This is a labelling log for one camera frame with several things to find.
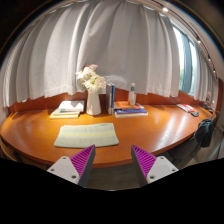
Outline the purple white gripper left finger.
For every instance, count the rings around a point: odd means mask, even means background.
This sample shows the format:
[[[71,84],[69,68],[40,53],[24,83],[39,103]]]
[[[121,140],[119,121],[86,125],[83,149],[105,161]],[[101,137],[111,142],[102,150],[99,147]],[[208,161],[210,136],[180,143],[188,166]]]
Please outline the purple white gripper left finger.
[[[62,156],[48,169],[48,172],[81,187],[86,187],[95,154],[95,146],[92,145],[71,157]]]

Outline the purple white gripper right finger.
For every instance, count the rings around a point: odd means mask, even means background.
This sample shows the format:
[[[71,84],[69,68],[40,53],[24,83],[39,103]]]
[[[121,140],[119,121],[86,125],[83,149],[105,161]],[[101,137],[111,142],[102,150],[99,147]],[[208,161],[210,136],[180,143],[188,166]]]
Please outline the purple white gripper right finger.
[[[166,157],[156,157],[135,145],[131,146],[131,156],[140,186],[145,186],[178,171]]]

